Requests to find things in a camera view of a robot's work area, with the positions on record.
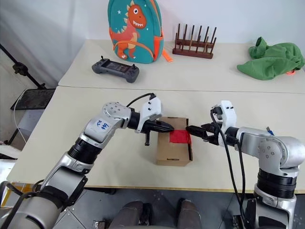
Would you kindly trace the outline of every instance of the teal backpack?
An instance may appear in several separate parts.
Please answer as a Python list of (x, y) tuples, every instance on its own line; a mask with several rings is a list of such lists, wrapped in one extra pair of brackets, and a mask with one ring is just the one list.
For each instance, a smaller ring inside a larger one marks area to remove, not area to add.
[(156, 0), (110, 0), (108, 21), (113, 50), (118, 57), (151, 63), (161, 56), (164, 41)]

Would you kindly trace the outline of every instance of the floor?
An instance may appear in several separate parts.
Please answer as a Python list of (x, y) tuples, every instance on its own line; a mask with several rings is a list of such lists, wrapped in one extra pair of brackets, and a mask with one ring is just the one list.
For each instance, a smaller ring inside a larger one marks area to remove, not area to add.
[[(153, 206), (153, 224), (174, 227), (176, 204), (180, 198), (196, 203), (203, 229), (231, 229), (232, 216), (239, 214), (232, 193), (173, 190), (118, 189), (114, 195), (85, 190), (74, 206), (61, 213), (55, 229), (92, 229), (95, 221), (111, 220), (123, 205), (141, 200)], [(297, 196), (293, 229), (305, 228), (305, 195)]]

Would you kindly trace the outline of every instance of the white cable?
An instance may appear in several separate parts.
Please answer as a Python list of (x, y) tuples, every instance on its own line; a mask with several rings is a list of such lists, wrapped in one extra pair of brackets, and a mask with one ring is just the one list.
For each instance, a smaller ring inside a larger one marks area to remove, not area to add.
[(27, 143), (27, 141), (25, 140), (23, 134), (21, 133), (21, 130), (19, 129), (18, 125), (17, 125), (17, 122), (16, 122), (16, 117), (15, 117), (15, 110), (16, 110), (16, 106), (17, 106), (17, 103), (18, 101), (23, 97), (24, 93), (27, 91), (28, 89), (25, 89), (21, 95), (18, 97), (16, 103), (15, 103), (15, 106), (14, 106), (14, 111), (13, 111), (13, 115), (14, 115), (14, 122), (15, 122), (15, 126), (16, 128), (18, 129), (19, 133), (21, 134), (21, 137), (23, 138), (24, 142)]

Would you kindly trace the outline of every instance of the green jacket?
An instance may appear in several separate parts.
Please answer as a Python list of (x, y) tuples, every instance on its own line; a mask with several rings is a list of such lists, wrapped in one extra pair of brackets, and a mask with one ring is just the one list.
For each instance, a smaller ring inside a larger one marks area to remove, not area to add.
[(300, 49), (293, 43), (268, 46), (260, 37), (249, 53), (254, 60), (238, 65), (237, 69), (258, 80), (272, 80), (277, 75), (300, 70), (305, 64)]

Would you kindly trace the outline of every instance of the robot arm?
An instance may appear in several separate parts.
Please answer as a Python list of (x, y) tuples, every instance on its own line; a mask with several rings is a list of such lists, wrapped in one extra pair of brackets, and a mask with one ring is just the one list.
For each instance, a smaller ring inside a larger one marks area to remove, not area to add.
[(47, 175), (40, 191), (23, 194), (13, 210), (1, 218), (1, 229), (51, 229), (59, 213), (80, 196), (88, 180), (86, 174), (116, 129), (130, 128), (136, 133), (145, 133), (145, 145), (148, 146), (150, 131), (173, 130), (171, 125), (156, 120), (161, 116), (162, 104), (155, 95), (143, 105), (141, 113), (118, 102), (105, 104)]
[[(211, 115), (217, 117), (217, 125), (229, 146), (238, 150), (238, 142), (243, 153), (259, 160), (258, 182), (254, 187), (256, 198), (248, 201), (245, 213), (251, 228), (276, 226), (292, 229), (296, 202), (294, 190), (299, 165), (305, 160), (305, 146), (293, 137), (276, 137), (264, 130), (235, 127), (236, 114), (230, 101), (221, 101), (214, 106)], [(189, 126), (187, 130), (205, 142), (225, 145), (214, 122), (201, 127)]]

